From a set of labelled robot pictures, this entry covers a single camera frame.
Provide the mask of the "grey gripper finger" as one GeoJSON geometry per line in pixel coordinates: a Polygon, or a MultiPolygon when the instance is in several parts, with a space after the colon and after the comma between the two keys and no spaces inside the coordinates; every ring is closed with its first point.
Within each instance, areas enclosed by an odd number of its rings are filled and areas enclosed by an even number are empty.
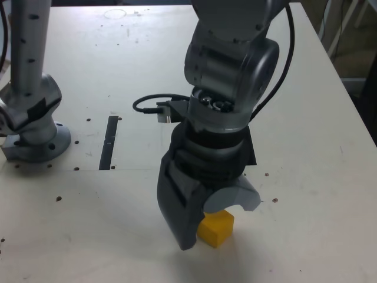
{"type": "Polygon", "coordinates": [[[254,211],[260,204],[258,191],[243,175],[232,181],[211,196],[204,203],[205,213],[217,213],[234,205],[239,205],[244,211],[254,211]]]}
{"type": "Polygon", "coordinates": [[[202,160],[186,147],[170,148],[163,156],[157,183],[160,211],[182,251],[197,242],[197,228],[204,219],[208,183],[199,175],[202,160]]]}

